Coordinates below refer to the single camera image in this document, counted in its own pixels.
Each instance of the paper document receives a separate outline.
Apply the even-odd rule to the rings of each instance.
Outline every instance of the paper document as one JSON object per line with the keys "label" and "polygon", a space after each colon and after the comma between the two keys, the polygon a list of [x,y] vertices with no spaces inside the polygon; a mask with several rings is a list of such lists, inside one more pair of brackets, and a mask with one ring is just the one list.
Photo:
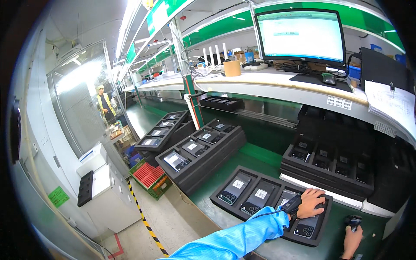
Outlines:
{"label": "paper document", "polygon": [[390,86],[371,81],[365,81],[365,93],[368,111],[386,119],[416,147],[415,95],[398,87],[392,93]]}

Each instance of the computer mouse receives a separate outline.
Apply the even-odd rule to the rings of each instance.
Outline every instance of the computer mouse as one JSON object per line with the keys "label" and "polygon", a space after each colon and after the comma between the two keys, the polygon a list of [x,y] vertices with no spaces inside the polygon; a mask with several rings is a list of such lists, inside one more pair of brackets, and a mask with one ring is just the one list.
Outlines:
{"label": "computer mouse", "polygon": [[337,83],[335,82],[335,77],[331,73],[322,73],[322,82],[328,85],[335,86]]}

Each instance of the red floor marking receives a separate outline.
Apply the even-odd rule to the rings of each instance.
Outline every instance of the red floor marking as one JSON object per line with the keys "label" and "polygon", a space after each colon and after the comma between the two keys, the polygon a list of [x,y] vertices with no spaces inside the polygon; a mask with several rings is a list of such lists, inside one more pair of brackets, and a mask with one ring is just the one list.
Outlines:
{"label": "red floor marking", "polygon": [[116,238],[117,245],[119,246],[119,251],[118,251],[118,252],[113,253],[113,255],[109,255],[109,256],[108,256],[108,259],[112,259],[112,258],[113,258],[113,256],[114,256],[114,257],[116,257],[116,256],[119,256],[119,255],[121,255],[122,253],[124,253],[123,248],[121,247],[121,244],[120,244],[119,236],[117,236],[117,234],[114,234],[114,237]]}

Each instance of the hard hat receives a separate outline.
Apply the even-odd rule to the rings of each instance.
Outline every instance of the hard hat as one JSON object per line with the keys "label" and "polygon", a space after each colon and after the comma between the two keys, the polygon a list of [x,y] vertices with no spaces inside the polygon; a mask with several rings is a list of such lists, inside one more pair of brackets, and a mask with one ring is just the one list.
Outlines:
{"label": "hard hat", "polygon": [[104,85],[99,85],[95,90],[97,91],[97,93],[98,93],[98,91],[100,90],[100,89],[103,89],[104,88]]}

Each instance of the yellow black hazard tape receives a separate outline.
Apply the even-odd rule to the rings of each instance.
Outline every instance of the yellow black hazard tape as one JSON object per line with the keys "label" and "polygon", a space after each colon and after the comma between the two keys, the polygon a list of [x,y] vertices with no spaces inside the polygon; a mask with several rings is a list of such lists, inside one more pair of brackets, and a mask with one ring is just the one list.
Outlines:
{"label": "yellow black hazard tape", "polygon": [[160,243],[159,239],[156,237],[155,233],[153,232],[152,228],[149,226],[149,224],[147,223],[146,218],[143,215],[143,212],[141,211],[141,208],[139,206],[139,203],[137,202],[136,196],[134,195],[133,192],[133,188],[131,187],[131,183],[130,181],[128,182],[129,184],[129,189],[130,189],[130,193],[133,195],[134,201],[136,202],[137,207],[139,208],[141,217],[143,218],[143,223],[144,225],[147,227],[147,230],[149,231],[150,235],[152,236],[153,240],[155,240],[156,245],[159,247],[160,251],[162,251],[163,255],[165,257],[169,257],[168,252],[166,251],[166,249],[162,246],[162,244]]}

